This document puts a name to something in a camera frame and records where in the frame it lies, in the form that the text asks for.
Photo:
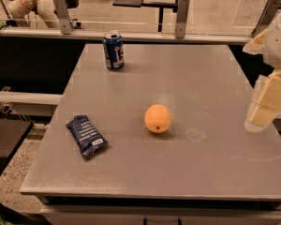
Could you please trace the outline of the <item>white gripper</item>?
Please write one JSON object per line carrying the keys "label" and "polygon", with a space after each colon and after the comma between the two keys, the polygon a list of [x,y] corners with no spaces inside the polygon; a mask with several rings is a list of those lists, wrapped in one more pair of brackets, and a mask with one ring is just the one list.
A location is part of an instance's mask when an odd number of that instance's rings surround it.
{"label": "white gripper", "polygon": [[262,54],[265,64],[275,69],[269,76],[259,75],[252,100],[248,106],[244,128],[249,132],[261,132],[281,111],[281,11],[268,26],[247,42],[243,52]]}

